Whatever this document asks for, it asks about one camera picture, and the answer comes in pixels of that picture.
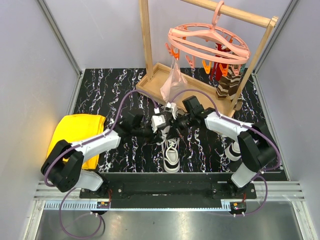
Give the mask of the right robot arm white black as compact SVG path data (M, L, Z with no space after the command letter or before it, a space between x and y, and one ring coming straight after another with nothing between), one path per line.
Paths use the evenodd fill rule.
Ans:
M175 103L166 106L171 110L172 125L177 132L195 126L205 126L208 130L233 140L225 149L225 155L231 161L242 160L232 174L227 185L228 195L239 198L245 192L245 186L261 173L271 162L278 159L278 148L267 125L263 122L247 123L235 120L219 113L212 107L204 108L196 96L182 101L186 113L178 114Z

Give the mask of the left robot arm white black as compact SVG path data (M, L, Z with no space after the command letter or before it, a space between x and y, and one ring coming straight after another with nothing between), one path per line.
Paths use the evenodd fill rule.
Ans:
M153 115L147 126L142 127L143 117L142 114L129 113L114 124L112 129L106 129L93 137L73 143L64 139L58 141L40 170L45 183L62 193L81 188L90 190L97 198L103 198L108 193L107 181L94 171L82 169L82 165L94 156L118 148L121 140L126 137L154 140L166 120L163 115Z

